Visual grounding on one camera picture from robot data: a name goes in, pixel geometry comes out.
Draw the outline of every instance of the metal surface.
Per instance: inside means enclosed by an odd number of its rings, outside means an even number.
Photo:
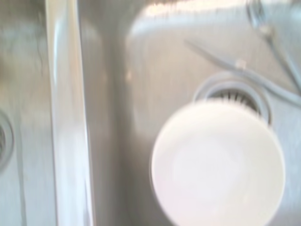
[[[290,54],[283,48],[281,40],[277,37],[277,32],[269,23],[261,0],[252,0],[247,4],[247,12],[253,28],[261,35],[275,53],[276,59],[287,71],[295,82],[301,93],[301,73],[298,65],[294,62]]]
[[[168,117],[224,70],[187,40],[244,59],[300,99],[245,0],[45,2],[0,2],[0,109],[15,138],[0,172],[1,225],[170,226],[151,190],[152,147]],[[300,1],[262,2],[300,65]],[[301,109],[264,95],[287,173],[270,225],[299,226]]]
[[[0,225],[55,226],[43,1],[0,1],[0,112],[14,135],[12,153],[0,163]],[[1,115],[9,142],[5,121]]]
[[[300,4],[263,3],[282,45],[301,62]],[[298,93],[251,26],[244,0],[80,0],[79,17],[96,225],[171,225],[150,186],[154,141],[197,87],[224,70],[187,48],[186,40],[203,40],[240,57],[265,79]],[[266,97],[287,172],[284,198],[270,225],[298,226],[301,110],[269,92]]]
[[[59,226],[93,226],[92,183],[76,0],[46,3]]]
[[[0,111],[0,171],[10,160],[13,152],[14,135],[8,117]]]

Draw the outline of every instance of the drain strainer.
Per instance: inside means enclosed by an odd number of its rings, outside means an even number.
[[[220,98],[244,105],[271,124],[270,108],[263,92],[233,73],[223,72],[211,76],[197,89],[193,101],[209,98]]]
[[[0,112],[0,170],[9,161],[13,151],[13,133],[5,114]]]
[[[245,105],[251,108],[253,111],[261,114],[258,105],[255,101],[245,92],[238,89],[223,89],[213,93],[211,98],[221,98],[223,100],[234,101],[239,104]]]

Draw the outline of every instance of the double sink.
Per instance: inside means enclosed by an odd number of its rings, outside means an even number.
[[[301,2],[262,3],[301,65]],[[150,186],[154,141],[200,85],[227,70],[186,40],[298,94],[244,0],[1,1],[0,110],[13,148],[0,158],[0,224],[171,226]],[[301,108],[238,79],[265,100],[284,150],[285,193],[270,225],[299,226]]]

